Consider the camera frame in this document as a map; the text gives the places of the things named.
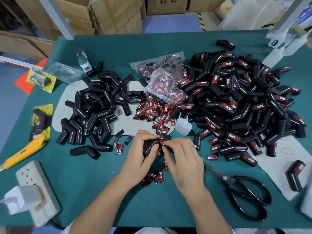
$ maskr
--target tattoo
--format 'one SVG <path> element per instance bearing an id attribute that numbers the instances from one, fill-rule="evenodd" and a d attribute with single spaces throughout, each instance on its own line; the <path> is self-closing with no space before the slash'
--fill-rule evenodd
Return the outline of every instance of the tattoo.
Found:
<path id="1" fill-rule="evenodd" d="M 180 187 L 181 189 L 186 189 L 186 186 L 185 186 L 185 184 L 184 184 L 184 180 L 179 181 L 179 187 Z"/>

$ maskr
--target metal scissor blade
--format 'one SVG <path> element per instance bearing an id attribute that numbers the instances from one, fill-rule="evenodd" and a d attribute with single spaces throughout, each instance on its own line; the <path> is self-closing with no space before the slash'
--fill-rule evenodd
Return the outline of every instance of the metal scissor blade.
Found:
<path id="1" fill-rule="evenodd" d="M 208 165 L 207 163 L 204 162 L 204 166 L 211 171 L 213 174 L 215 174 L 217 177 L 219 177 L 223 182 L 228 184 L 230 187 L 232 187 L 233 183 L 236 181 L 236 179 L 231 178 L 219 171 L 217 171 L 214 167 Z"/>

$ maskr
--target power strip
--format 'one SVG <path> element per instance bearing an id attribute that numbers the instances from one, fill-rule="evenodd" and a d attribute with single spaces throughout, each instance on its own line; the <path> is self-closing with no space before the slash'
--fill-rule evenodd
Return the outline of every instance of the power strip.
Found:
<path id="1" fill-rule="evenodd" d="M 30 214 L 36 227 L 42 227 L 51 218 L 60 212 L 60 205 L 49 185 L 47 178 L 37 161 L 31 161 L 16 172 L 18 183 L 21 186 L 39 185 L 45 196 L 45 201 L 40 207 L 32 209 Z"/>

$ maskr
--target scissors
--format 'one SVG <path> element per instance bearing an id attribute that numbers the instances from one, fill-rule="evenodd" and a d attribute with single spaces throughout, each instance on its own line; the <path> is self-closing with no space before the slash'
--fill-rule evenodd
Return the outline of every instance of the scissors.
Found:
<path id="1" fill-rule="evenodd" d="M 233 176 L 233 178 L 231 178 L 231 177 L 224 175 L 223 173 L 217 171 L 216 169 L 214 169 L 212 166 L 208 165 L 207 163 L 204 163 L 204 166 L 209 171 L 211 171 L 213 174 L 215 174 L 217 177 L 219 177 L 224 183 L 226 183 L 228 185 L 228 187 L 229 187 L 228 194 L 229 194 L 234 206 L 236 207 L 236 209 L 238 209 L 238 211 L 242 215 L 244 215 L 246 218 L 248 218 L 249 220 L 252 220 L 252 221 L 263 221 L 266 219 L 268 212 L 265 209 L 265 206 L 269 206 L 272 203 L 272 196 L 271 196 L 271 193 L 269 192 L 269 190 L 266 188 L 266 186 L 262 182 L 258 181 L 255 178 L 252 178 L 252 177 Z M 266 193 L 265 200 L 264 201 L 260 200 L 250 189 L 248 189 L 241 182 L 241 180 L 252 181 L 252 182 L 255 182 L 257 185 L 259 185 Z M 233 184 L 237 184 L 239 187 L 241 187 L 245 191 L 245 194 L 241 193 L 240 191 L 235 189 L 233 187 Z M 252 216 L 248 215 L 244 210 L 242 210 L 242 208 L 238 204 L 234 194 L 238 195 L 238 196 L 242 197 L 243 199 L 247 200 L 248 202 L 254 204 L 259 209 L 258 216 L 252 217 Z"/>

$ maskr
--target green work mat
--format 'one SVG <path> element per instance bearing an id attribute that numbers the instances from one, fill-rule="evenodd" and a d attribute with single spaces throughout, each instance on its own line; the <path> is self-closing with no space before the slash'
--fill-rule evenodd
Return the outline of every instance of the green work mat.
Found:
<path id="1" fill-rule="evenodd" d="M 64 37 L 60 37 L 45 67 L 49 67 L 57 61 L 81 70 L 75 54 L 76 48 L 80 48 L 85 51 L 93 66 L 97 61 L 103 61 L 104 70 L 114 70 L 121 78 L 131 73 L 135 80 L 139 80 L 140 76 L 130 68 L 130 62 L 180 51 L 184 51 L 186 59 L 190 59 L 194 53 L 223 49 L 215 45 L 217 39 L 228 39 L 233 42 L 236 45 L 236 49 L 233 51 L 236 56 L 252 53 L 254 58 L 263 60 L 272 50 L 267 46 L 269 40 L 265 39 L 266 32 L 227 31 L 76 36 L 73 41 L 66 41 Z M 297 103 L 291 107 L 291 110 L 296 111 L 308 125 L 306 128 L 307 138 L 299 141 L 310 153 L 312 152 L 312 143 L 310 142 L 312 118 L 309 116 L 311 114 L 309 101 L 312 98 L 311 59 L 311 51 L 304 46 L 293 56 L 283 58 L 276 66 L 277 68 L 292 66 L 290 72 L 282 75 L 281 84 L 302 90 L 299 96 L 294 97 Z M 33 89 L 2 150 L 0 163 L 28 144 L 33 108 L 53 103 L 55 110 L 66 86 L 57 81 L 52 94 L 38 88 Z M 193 129 L 194 133 L 200 131 L 195 124 Z M 13 186 L 18 185 L 15 177 L 18 169 L 30 161 L 40 161 L 61 205 L 61 213 L 55 218 L 55 222 L 66 226 L 78 217 L 104 189 L 111 178 L 119 173 L 132 143 L 125 146 L 121 155 L 116 155 L 116 150 L 114 150 L 112 153 L 101 153 L 102 156 L 95 161 L 88 155 L 70 156 L 70 149 L 78 146 L 56 144 L 55 140 L 59 134 L 52 130 L 51 139 L 42 150 L 13 168 L 0 173 L 0 197 Z M 175 131 L 171 135 L 173 138 L 180 137 Z M 127 136 L 122 136 L 119 142 L 124 142 L 126 138 Z M 232 205 L 226 192 L 227 187 L 205 169 L 205 185 L 223 216 L 233 228 L 312 228 L 312 222 L 300 212 L 297 204 L 294 205 L 287 201 L 259 166 L 252 168 L 242 161 L 226 162 L 223 157 L 220 157 L 219 161 L 207 161 L 206 155 L 211 154 L 208 144 L 208 140 L 211 138 L 213 137 L 210 136 L 202 142 L 199 151 L 205 162 L 229 176 L 242 175 L 259 179 L 268 187 L 273 197 L 272 205 L 267 207 L 267 219 L 263 222 L 249 221 Z M 153 168 L 161 169 L 162 163 L 163 157 L 157 158 Z M 164 179 L 164 183 L 152 183 L 149 187 L 142 187 L 141 184 L 135 186 L 124 198 L 114 226 L 195 227 L 192 213 L 176 188 L 170 172 L 164 173 Z M 32 224 L 29 212 L 9 216 L 5 205 L 0 205 L 0 225 L 29 224 Z"/>

